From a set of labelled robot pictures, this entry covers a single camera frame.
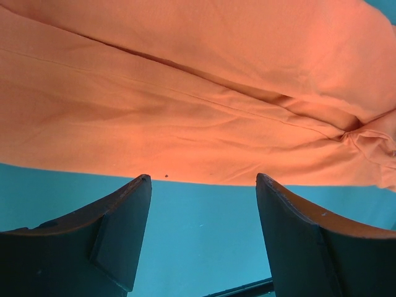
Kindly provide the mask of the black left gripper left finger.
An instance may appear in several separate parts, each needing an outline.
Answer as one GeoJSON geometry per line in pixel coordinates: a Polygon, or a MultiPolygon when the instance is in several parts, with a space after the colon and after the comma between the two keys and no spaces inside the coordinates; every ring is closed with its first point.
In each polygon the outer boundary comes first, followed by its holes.
{"type": "Polygon", "coordinates": [[[1,233],[2,296],[126,296],[134,288],[152,181],[117,191],[36,228],[1,233]]]}

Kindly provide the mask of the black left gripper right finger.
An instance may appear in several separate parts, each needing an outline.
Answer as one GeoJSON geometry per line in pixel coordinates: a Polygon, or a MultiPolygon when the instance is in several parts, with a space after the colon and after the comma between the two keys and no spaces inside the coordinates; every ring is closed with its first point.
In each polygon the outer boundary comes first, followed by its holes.
{"type": "Polygon", "coordinates": [[[337,215],[256,177],[276,296],[395,296],[395,232],[337,215]]]}

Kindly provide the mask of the orange t shirt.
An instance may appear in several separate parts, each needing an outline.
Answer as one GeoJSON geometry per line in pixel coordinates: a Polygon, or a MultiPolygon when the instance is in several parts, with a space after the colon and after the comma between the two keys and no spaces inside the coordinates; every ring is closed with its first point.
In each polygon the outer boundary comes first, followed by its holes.
{"type": "Polygon", "coordinates": [[[364,1],[2,1],[1,162],[395,189],[395,27],[364,1]]]}

